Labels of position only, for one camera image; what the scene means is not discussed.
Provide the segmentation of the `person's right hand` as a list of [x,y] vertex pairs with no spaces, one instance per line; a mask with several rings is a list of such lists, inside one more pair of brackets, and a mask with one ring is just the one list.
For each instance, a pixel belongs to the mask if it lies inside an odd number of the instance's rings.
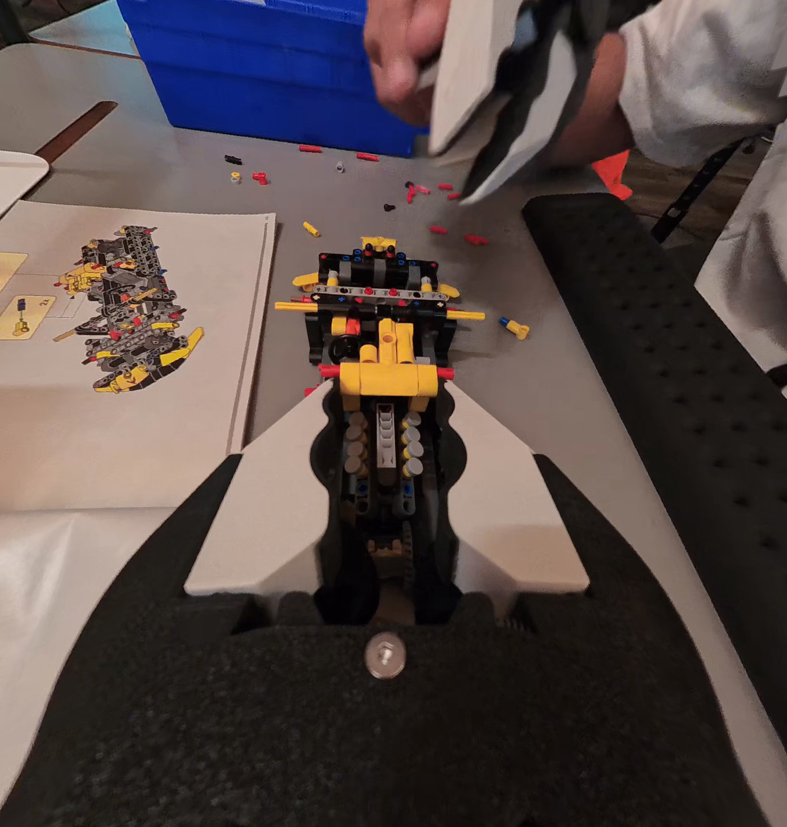
[[423,65],[440,50],[450,1],[368,1],[364,44],[378,102],[426,127],[431,91],[418,89]]

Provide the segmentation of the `toy car chassis model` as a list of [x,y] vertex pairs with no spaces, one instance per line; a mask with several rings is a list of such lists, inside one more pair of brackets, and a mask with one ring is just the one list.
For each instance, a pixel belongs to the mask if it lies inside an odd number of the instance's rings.
[[332,382],[337,417],[328,485],[337,515],[362,538],[380,581],[411,592],[418,545],[437,531],[437,398],[455,377],[449,350],[459,291],[439,263],[396,239],[362,236],[351,252],[323,252],[275,310],[304,317],[308,360]]

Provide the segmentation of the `white instruction booklet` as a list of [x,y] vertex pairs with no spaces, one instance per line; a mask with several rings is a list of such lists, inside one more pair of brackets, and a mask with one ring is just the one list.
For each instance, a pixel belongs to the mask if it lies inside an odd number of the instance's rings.
[[120,568],[244,442],[275,213],[0,221],[0,808]]

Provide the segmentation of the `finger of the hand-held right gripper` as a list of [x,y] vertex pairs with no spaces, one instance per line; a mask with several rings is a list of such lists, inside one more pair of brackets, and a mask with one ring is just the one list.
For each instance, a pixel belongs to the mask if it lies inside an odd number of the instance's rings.
[[474,157],[490,141],[508,94],[499,62],[515,38],[522,1],[451,1],[432,85],[428,154]]
[[461,202],[484,201],[543,174],[588,81],[589,44],[574,26],[537,26],[534,40],[512,44],[490,94],[458,136],[458,148],[473,155]]

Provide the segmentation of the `scattered red pins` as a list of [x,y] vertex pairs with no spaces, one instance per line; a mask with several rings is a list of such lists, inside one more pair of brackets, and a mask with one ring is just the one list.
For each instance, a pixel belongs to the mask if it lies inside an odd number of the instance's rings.
[[[339,161],[344,174],[335,171]],[[424,158],[265,141],[238,172],[252,180],[260,211],[305,233],[303,222],[310,222],[326,240],[390,236],[420,252],[423,237],[474,247],[496,237],[484,219],[462,209],[461,176]],[[386,202],[397,208],[385,212]]]

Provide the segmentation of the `white document stand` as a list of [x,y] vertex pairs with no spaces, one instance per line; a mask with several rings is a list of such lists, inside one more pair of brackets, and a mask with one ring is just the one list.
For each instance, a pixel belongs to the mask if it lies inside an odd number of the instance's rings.
[[0,150],[0,217],[50,171],[50,164],[37,155]]

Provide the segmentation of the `blue plastic bin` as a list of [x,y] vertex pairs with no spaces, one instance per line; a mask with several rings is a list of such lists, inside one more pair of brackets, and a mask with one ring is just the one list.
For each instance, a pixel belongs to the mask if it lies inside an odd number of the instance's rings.
[[175,127],[409,157],[377,101],[364,1],[119,1]]

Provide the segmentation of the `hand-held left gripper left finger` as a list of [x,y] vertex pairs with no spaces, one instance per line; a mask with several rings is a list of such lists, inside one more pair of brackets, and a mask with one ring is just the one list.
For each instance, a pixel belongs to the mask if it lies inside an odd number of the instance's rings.
[[246,593],[266,600],[322,584],[316,548],[328,524],[329,495],[313,472],[314,439],[329,420],[319,385],[248,445],[184,589]]

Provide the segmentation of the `orange traffic cone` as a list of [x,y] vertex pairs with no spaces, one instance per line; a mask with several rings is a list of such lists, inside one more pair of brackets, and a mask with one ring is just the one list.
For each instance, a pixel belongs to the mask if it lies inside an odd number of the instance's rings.
[[629,158],[630,150],[596,160],[591,168],[606,189],[621,201],[626,201],[632,196],[632,189],[623,183],[623,173]]

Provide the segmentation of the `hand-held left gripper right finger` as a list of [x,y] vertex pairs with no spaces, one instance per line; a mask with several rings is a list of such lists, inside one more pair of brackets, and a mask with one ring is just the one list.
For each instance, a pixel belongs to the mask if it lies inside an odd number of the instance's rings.
[[466,452],[448,493],[455,585],[488,596],[584,592],[589,577],[532,449],[453,382],[445,387]]

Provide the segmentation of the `black perforated foam mat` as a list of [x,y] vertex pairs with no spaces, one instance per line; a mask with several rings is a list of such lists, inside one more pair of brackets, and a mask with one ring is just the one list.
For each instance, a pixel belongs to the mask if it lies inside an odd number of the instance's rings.
[[787,400],[623,202],[523,219],[787,753]]

